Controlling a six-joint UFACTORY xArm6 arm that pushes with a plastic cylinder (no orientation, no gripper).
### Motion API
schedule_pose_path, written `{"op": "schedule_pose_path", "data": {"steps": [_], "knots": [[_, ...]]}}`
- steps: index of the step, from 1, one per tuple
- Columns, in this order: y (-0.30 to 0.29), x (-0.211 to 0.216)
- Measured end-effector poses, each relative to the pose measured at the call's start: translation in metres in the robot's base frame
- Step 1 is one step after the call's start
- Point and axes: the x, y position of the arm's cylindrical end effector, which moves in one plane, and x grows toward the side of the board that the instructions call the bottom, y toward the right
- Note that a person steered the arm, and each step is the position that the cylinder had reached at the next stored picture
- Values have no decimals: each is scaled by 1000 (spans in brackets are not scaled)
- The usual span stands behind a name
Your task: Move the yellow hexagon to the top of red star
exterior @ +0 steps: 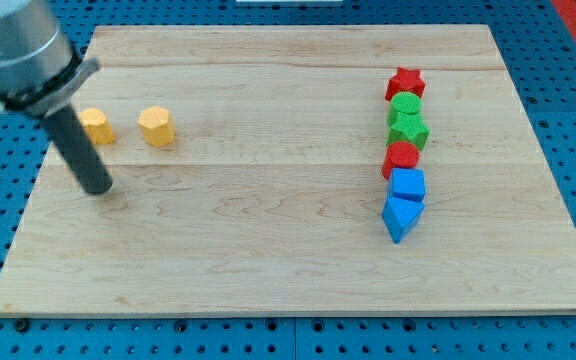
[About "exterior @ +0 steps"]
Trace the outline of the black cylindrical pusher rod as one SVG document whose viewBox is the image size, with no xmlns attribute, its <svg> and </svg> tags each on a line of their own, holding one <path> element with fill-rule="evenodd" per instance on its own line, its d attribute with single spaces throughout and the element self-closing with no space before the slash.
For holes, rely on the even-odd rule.
<svg viewBox="0 0 576 360">
<path fill-rule="evenodd" d="M 110 173 L 70 105 L 43 117 L 41 125 L 86 193 L 99 195 L 111 188 Z"/>
</svg>

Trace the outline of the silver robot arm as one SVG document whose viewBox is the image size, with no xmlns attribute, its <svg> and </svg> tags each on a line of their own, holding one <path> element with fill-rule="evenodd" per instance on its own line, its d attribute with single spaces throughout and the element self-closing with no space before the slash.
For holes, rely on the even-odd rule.
<svg viewBox="0 0 576 360">
<path fill-rule="evenodd" d="M 71 105 L 100 70 L 84 60 L 43 0 L 0 0 L 0 109 L 36 119 L 89 194 L 113 180 Z"/>
</svg>

